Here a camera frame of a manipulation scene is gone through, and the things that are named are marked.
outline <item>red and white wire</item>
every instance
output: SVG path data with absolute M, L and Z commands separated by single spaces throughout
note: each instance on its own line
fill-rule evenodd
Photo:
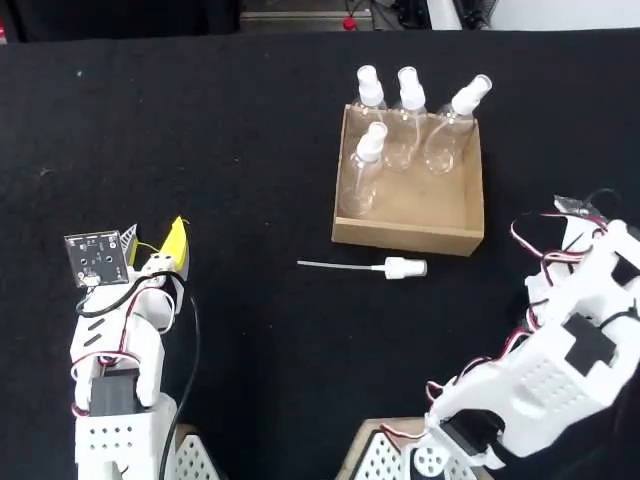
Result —
M 134 362 L 137 365 L 140 365 L 140 359 L 138 357 L 136 357 L 135 355 L 132 355 L 130 353 L 125 353 L 125 352 L 118 352 L 118 351 L 97 351 L 97 352 L 91 352 L 91 353 L 87 353 L 83 356 L 81 356 L 80 358 L 78 358 L 76 361 L 73 362 L 73 364 L 71 365 L 71 378 L 74 381 L 78 380 L 78 365 L 84 361 L 86 361 L 87 359 L 90 358 L 100 358 L 100 357 L 110 357 L 115 359 L 124 359 L 124 360 L 130 360 L 132 362 Z
M 435 388 L 436 390 L 440 391 L 440 393 L 442 393 L 442 391 L 444 390 L 444 387 L 442 385 L 440 385 L 437 382 L 433 382 L 429 380 L 427 382 L 427 385 L 425 386 L 425 393 L 430 403 L 433 403 L 436 401 L 436 397 L 434 397 L 433 394 L 431 393 L 432 388 Z
M 380 424 L 380 430 L 382 430 L 385 433 L 388 433 L 394 437 L 397 438 L 407 438 L 409 440 L 419 440 L 422 437 L 424 437 L 427 432 L 429 431 L 428 428 L 425 428 L 421 433 L 417 433 L 417 434 L 413 434 L 413 433 L 407 433 L 407 432 L 402 432 L 400 430 L 396 430 L 393 427 L 390 427 L 389 425 L 387 425 L 386 423 L 381 423 Z
M 511 336 L 507 339 L 507 343 L 505 343 L 504 348 L 502 349 L 502 353 L 496 360 L 502 360 L 504 357 L 509 355 L 511 351 L 515 348 L 515 345 L 518 340 L 521 338 L 529 337 L 531 334 L 521 328 L 516 328 L 516 330 L 511 334 Z
M 80 407 L 78 407 L 76 405 L 76 402 L 73 402 L 71 404 L 71 413 L 73 414 L 74 417 L 79 418 L 79 417 L 88 417 L 89 416 L 89 412 L 87 412 L 86 410 L 82 410 Z
M 518 232 L 516 232 L 516 230 L 514 228 L 516 220 L 511 222 L 511 226 L 509 227 L 509 232 L 511 233 L 511 236 L 516 240 L 516 242 L 518 242 L 520 245 L 522 245 L 524 248 L 526 248 L 535 257 L 542 258 L 542 252 L 540 250 L 538 250 L 536 247 L 534 247 L 533 245 L 531 245 L 523 237 L 521 237 L 520 234 L 518 234 Z

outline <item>wire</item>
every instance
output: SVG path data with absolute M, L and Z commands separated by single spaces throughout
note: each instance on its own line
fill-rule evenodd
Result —
M 340 263 L 308 262 L 306 260 L 298 260 L 296 263 L 305 267 L 338 268 L 341 270 L 371 270 L 370 265 L 343 265 Z
M 353 6 L 353 10 L 349 9 L 349 0 L 344 0 L 344 9 L 347 11 L 350 17 L 356 13 L 356 10 L 364 3 L 364 0 L 358 0 L 358 2 Z
M 171 271 L 168 271 L 168 270 L 160 271 L 160 272 L 154 272 L 154 273 L 151 273 L 149 275 L 143 275 L 141 277 L 138 277 L 136 279 L 136 281 L 133 282 L 133 284 L 131 285 L 129 290 L 127 290 L 122 297 L 120 297 L 118 300 L 116 300 L 114 303 L 112 303 L 108 307 L 105 307 L 105 308 L 103 308 L 101 310 L 95 310 L 93 312 L 87 312 L 85 310 L 82 310 L 82 305 L 84 305 L 84 302 L 86 302 L 86 300 L 84 300 L 84 302 L 81 301 L 80 303 L 78 303 L 78 305 L 76 305 L 76 313 L 78 315 L 81 315 L 81 316 L 85 317 L 85 318 L 96 318 L 96 317 L 100 317 L 102 315 L 106 315 L 107 313 L 112 312 L 115 309 L 119 308 L 127 300 L 129 300 L 129 298 L 131 298 L 131 296 L 133 294 L 135 294 L 136 290 L 138 289 L 138 287 L 140 286 L 140 284 L 142 282 L 146 282 L 147 280 L 151 280 L 152 278 L 162 277 L 162 276 L 168 276 L 168 277 L 175 278 L 180 283 L 184 282 L 184 280 L 182 279 L 182 277 L 178 273 L 171 272 Z
M 509 355 L 517 347 L 518 340 L 525 337 L 529 337 L 530 335 L 531 334 L 529 332 L 526 332 L 521 328 L 516 328 L 516 330 L 511 334 L 511 336 L 507 340 L 507 343 L 505 344 L 504 349 L 502 350 L 502 353 L 497 358 L 497 360 L 502 360 L 504 357 Z
M 167 292 L 165 292 L 164 290 L 158 290 L 158 291 L 161 292 L 162 295 L 164 295 L 164 297 L 167 299 L 167 302 L 169 302 L 169 306 L 171 307 L 171 315 L 169 317 L 169 325 L 167 325 L 162 330 L 158 330 L 158 333 L 160 333 L 160 335 L 164 335 L 164 334 L 168 333 L 169 330 L 171 330 L 171 328 L 173 327 L 173 324 L 176 323 L 176 302 L 173 300 L 173 297 L 171 295 L 169 295 Z
M 75 381 L 78 380 L 78 365 L 82 362 L 84 362 L 85 360 L 87 360 L 88 358 L 94 358 L 94 357 L 109 357 L 109 358 L 121 358 L 124 360 L 131 360 L 132 362 L 136 363 L 137 365 L 140 365 L 140 359 L 138 357 L 136 357 L 135 355 L 132 355 L 130 353 L 126 353 L 126 352 L 121 352 L 121 351 L 111 351 L 111 350 L 103 350 L 103 351 L 97 351 L 97 352 L 90 352 L 87 353 L 83 356 L 81 356 L 80 358 L 78 358 L 76 361 L 74 361 L 71 364 L 71 378 Z
M 617 320 L 620 317 L 627 317 L 640 322 L 640 316 L 638 316 L 638 307 L 637 307 L 637 302 L 635 298 L 633 299 L 633 305 L 629 307 L 629 310 L 625 310 L 623 312 L 618 312 L 611 315 L 604 322 L 602 322 L 598 328 L 602 331 L 607 325 L 610 325 L 611 322 L 613 322 L 614 320 Z
M 610 197 L 612 197 L 615 200 L 614 203 L 614 209 L 617 208 L 621 203 L 622 203 L 622 196 L 616 192 L 613 188 L 599 188 L 597 190 L 594 190 L 593 192 L 591 192 L 589 195 L 586 196 L 586 198 L 583 200 L 582 203 L 584 203 L 585 205 L 593 205 L 593 201 L 604 195 L 607 194 Z
M 528 216 L 528 215 L 532 215 L 530 213 L 526 213 L 523 216 Z M 592 223 L 594 223 L 598 229 L 601 229 L 602 231 L 606 232 L 607 231 L 607 226 L 606 223 L 597 217 L 591 217 L 591 216 L 582 216 L 582 215 L 578 215 L 578 214 L 574 214 L 574 213 L 555 213 L 555 212 L 550 212 L 550 213 L 539 213 L 538 214 L 541 217 L 547 217 L 547 218 L 579 218 L 581 220 L 587 220 L 590 221 Z M 536 247 L 534 247 L 531 243 L 529 243 L 527 240 L 525 240 L 518 232 L 516 232 L 515 229 L 515 224 L 516 221 L 518 221 L 518 219 L 516 218 L 515 220 L 513 220 L 511 222 L 511 225 L 509 227 L 509 233 L 511 234 L 511 236 L 521 245 L 523 246 L 526 250 L 528 250 L 534 257 L 537 258 L 542 258 L 545 254 L 540 251 L 539 249 L 537 249 Z M 583 251 L 583 252 L 569 252 L 569 248 L 571 248 L 580 238 L 582 237 L 582 234 L 580 236 L 578 236 L 578 238 L 576 238 L 575 240 L 573 240 L 573 242 L 571 242 L 571 244 L 565 248 L 564 250 L 555 250 L 554 252 L 556 252 L 556 254 L 558 254 L 558 252 L 561 255 L 564 255 L 564 258 L 560 258 L 559 255 L 552 255 L 552 256 L 557 256 L 559 260 L 572 260 L 573 258 L 570 257 L 576 257 L 579 255 L 585 255 L 587 254 L 589 251 Z
M 388 433 L 390 435 L 393 435 L 394 437 L 408 438 L 410 440 L 419 440 L 422 437 L 424 437 L 427 434 L 427 432 L 429 431 L 428 428 L 425 428 L 421 433 L 412 434 L 412 433 L 407 433 L 407 432 L 403 432 L 403 431 L 400 431 L 400 430 L 396 430 L 395 428 L 390 427 L 386 423 L 381 423 L 380 424 L 380 430 L 382 430 L 383 432 Z
M 434 397 L 433 394 L 431 393 L 431 389 L 432 388 L 435 388 L 440 393 L 442 393 L 442 391 L 444 390 L 444 387 L 442 385 L 440 385 L 439 383 L 436 383 L 436 382 L 433 382 L 433 381 L 429 380 L 427 382 L 427 385 L 425 386 L 425 393 L 426 393 L 427 399 L 429 400 L 430 403 L 435 402 L 436 398 L 437 398 L 437 397 Z
M 384 23 L 386 23 L 389 28 L 391 30 L 397 30 L 396 26 L 393 24 L 393 22 L 391 20 L 389 20 L 389 17 L 387 17 L 387 15 L 382 11 L 382 9 L 380 7 L 383 7 L 385 5 L 380 5 L 378 2 L 376 2 L 375 0 L 370 0 L 370 9 L 371 9 L 371 17 L 373 18 L 374 13 L 373 11 L 375 10 L 378 15 L 380 15 L 380 18 L 382 18 L 382 20 L 384 20 Z
M 138 242 L 138 245 L 140 245 L 141 247 L 147 247 L 149 250 L 153 250 L 156 253 L 160 252 L 160 250 L 158 248 L 154 247 L 150 243 Z
M 89 416 L 89 412 L 87 412 L 86 410 L 82 410 L 80 407 L 78 407 L 76 405 L 76 402 L 73 402 L 71 404 L 71 413 L 73 413 L 73 416 L 76 418 Z
M 187 292 L 187 282 L 175 272 L 169 272 L 173 278 L 175 278 L 180 285 Z M 189 379 L 187 380 L 187 384 L 184 387 L 184 392 L 182 393 L 182 398 L 180 399 L 180 403 L 178 404 L 178 408 L 176 410 L 175 415 L 173 416 L 173 420 L 171 421 L 171 425 L 169 426 L 169 431 L 167 432 L 167 438 L 164 442 L 164 448 L 162 450 L 162 457 L 160 459 L 160 470 L 158 474 L 159 480 L 164 480 L 165 471 L 167 469 L 167 459 L 169 458 L 169 450 L 173 444 L 173 436 L 176 431 L 176 426 L 178 425 L 178 418 L 184 409 L 184 405 L 189 398 L 189 394 L 191 393 L 191 389 L 193 388 L 193 382 L 195 381 L 196 374 L 198 372 L 198 366 L 200 364 L 200 319 L 198 315 L 198 305 L 196 303 L 196 299 L 192 292 L 189 292 L 189 301 L 191 302 L 191 308 L 193 309 L 193 324 L 195 330 L 195 352 L 193 354 L 193 366 L 191 367 L 191 373 L 189 374 Z

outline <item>robotic arm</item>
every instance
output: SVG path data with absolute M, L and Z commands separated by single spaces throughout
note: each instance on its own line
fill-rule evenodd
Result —
M 202 467 L 195 467 L 203 478 L 217 480 L 197 437 L 176 454 L 176 402 L 160 392 L 161 336 L 180 312 L 188 274 L 184 224 L 175 220 L 163 246 L 140 270 L 133 267 L 135 230 L 134 225 L 122 238 L 115 231 L 65 238 L 76 283 L 88 288 L 76 307 L 70 349 L 78 479 L 158 480 L 169 442 L 165 480 L 176 478 L 176 467 L 189 455 L 201 459 Z M 191 461 L 179 478 L 197 478 L 195 467 Z
M 444 386 L 427 385 L 433 403 L 425 434 L 403 451 L 404 478 L 467 480 L 472 467 L 531 455 L 609 407 L 634 374 L 640 232 L 572 202 L 558 197 L 560 213 L 548 214 L 568 219 L 563 250 L 542 254 L 523 241 L 542 267 L 525 281 L 531 307 L 502 355 L 472 360 Z M 625 267 L 632 278 L 621 277 Z

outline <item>white spray cap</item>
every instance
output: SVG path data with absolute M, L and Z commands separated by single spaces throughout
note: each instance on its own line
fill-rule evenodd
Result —
M 451 106 L 459 115 L 471 115 L 480 100 L 491 90 L 491 79 L 486 75 L 476 75 L 469 85 L 460 90 L 451 100 Z
M 384 92 L 382 84 L 378 80 L 376 67 L 373 65 L 364 65 L 358 69 L 358 91 L 360 100 L 367 107 L 377 107 L 384 100 Z
M 375 162 L 380 158 L 384 147 L 384 139 L 387 138 L 387 126 L 382 122 L 373 122 L 369 125 L 369 130 L 365 133 L 356 153 L 365 162 Z
M 418 72 L 413 67 L 404 67 L 398 72 L 400 80 L 400 99 L 407 110 L 417 110 L 424 107 L 424 89 L 418 80 Z
M 425 260 L 409 260 L 403 257 L 387 257 L 384 265 L 374 265 L 371 270 L 384 272 L 387 280 L 424 277 L 427 274 L 427 262 Z
M 344 265 L 341 263 L 309 262 L 298 260 L 298 265 L 307 267 L 338 268 L 341 270 L 373 270 L 384 272 L 387 280 L 407 277 L 424 277 L 427 274 L 426 260 L 409 260 L 403 257 L 387 257 L 384 265 Z

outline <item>black tablecloth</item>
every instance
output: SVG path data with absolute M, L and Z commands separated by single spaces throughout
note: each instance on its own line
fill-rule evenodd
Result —
M 637 31 L 1 48 L 0 477 L 75 475 L 68 349 L 80 292 L 63 235 L 138 222 L 159 243 L 182 214 L 204 342 L 184 421 L 232 480 L 333 478 L 363 419 L 421 415 L 427 379 L 501 349 L 537 269 L 508 235 L 518 213 L 612 186 L 619 215 L 640 224 L 639 51 Z M 475 73 L 494 80 L 478 110 L 485 241 L 469 259 L 428 256 L 426 279 L 295 265 L 389 254 L 330 241 L 342 107 L 363 63 L 377 65 L 389 101 L 398 68 L 415 65 L 431 109 Z M 536 238 L 552 247 L 558 231 Z M 165 339 L 163 388 L 177 398 L 193 351 L 187 314 Z M 638 444 L 637 393 L 615 434 L 604 412 L 496 476 L 622 468 Z

